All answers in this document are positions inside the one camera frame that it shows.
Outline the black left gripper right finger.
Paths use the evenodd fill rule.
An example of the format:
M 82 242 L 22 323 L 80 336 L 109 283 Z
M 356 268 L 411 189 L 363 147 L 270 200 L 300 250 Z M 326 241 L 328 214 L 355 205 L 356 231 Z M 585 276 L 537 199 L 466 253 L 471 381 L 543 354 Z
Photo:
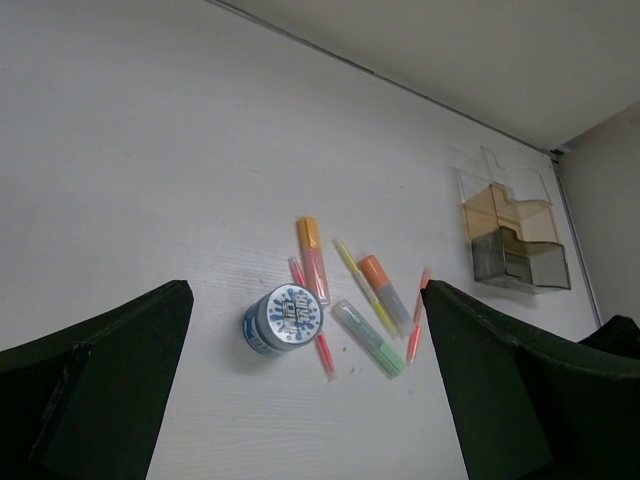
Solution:
M 472 479 L 635 479 L 639 358 L 501 313 L 452 285 L 422 290 Z

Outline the blue round putty jar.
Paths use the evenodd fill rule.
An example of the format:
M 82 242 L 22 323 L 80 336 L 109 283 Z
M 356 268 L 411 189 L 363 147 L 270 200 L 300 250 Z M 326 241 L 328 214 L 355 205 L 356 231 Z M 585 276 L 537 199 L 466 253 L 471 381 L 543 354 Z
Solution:
M 315 341 L 316 329 L 309 325 L 311 301 L 318 308 L 318 324 L 323 329 L 323 307 L 306 287 L 283 284 L 249 307 L 243 318 L 243 335 L 257 353 L 276 356 Z

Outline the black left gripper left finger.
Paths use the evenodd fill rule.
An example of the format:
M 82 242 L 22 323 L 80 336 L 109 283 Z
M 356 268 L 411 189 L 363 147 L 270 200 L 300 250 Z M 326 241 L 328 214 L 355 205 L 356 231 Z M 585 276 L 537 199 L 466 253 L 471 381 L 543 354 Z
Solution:
M 2 351 L 2 478 L 146 478 L 192 308 L 172 280 Z

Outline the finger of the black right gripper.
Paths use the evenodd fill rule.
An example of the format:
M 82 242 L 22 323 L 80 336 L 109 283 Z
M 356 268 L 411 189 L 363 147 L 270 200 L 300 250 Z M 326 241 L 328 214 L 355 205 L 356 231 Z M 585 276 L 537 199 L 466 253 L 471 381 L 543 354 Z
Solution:
M 580 344 L 625 358 L 640 358 L 639 336 L 633 319 L 615 315 Z

